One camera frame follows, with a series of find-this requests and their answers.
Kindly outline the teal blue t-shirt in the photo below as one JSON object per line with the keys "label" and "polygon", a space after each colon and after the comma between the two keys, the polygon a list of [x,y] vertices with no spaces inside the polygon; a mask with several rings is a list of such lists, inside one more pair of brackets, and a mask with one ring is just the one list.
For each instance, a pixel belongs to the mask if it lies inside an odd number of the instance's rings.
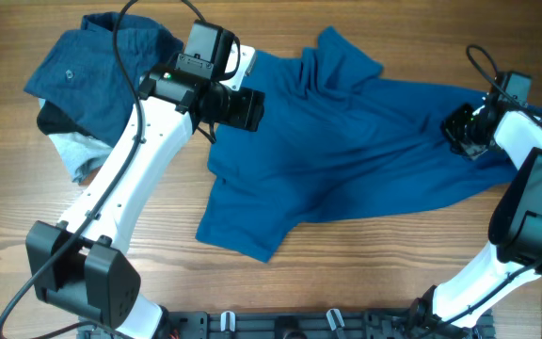
{"label": "teal blue t-shirt", "polygon": [[386,79],[333,28],[298,58],[259,52],[244,86],[264,94],[259,128],[220,126],[198,241],[267,262],[302,222],[439,209],[513,180],[503,153],[453,153],[441,122],[482,93]]}

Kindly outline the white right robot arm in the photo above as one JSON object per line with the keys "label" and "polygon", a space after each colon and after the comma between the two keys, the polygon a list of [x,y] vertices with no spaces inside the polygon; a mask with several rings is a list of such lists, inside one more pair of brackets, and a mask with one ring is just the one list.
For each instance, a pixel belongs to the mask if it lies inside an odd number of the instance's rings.
{"label": "white right robot arm", "polygon": [[489,82],[483,105],[461,106],[442,131],[467,158],[500,149],[518,172],[490,219],[483,249],[411,305],[405,328],[418,338],[463,338],[498,301],[542,276],[542,118],[527,106],[532,79],[510,71]]}

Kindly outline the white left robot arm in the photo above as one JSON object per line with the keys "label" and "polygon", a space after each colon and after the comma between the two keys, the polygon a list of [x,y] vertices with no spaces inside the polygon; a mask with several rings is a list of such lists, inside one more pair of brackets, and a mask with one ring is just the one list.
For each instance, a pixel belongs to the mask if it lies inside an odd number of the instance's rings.
{"label": "white left robot arm", "polygon": [[195,21],[173,64],[145,72],[128,124],[103,167],[56,225],[36,222],[26,251],[39,300],[123,338],[166,338],[167,310],[140,292],[127,259],[146,202],[200,123],[253,132],[263,94],[243,81],[254,48],[229,30]]}

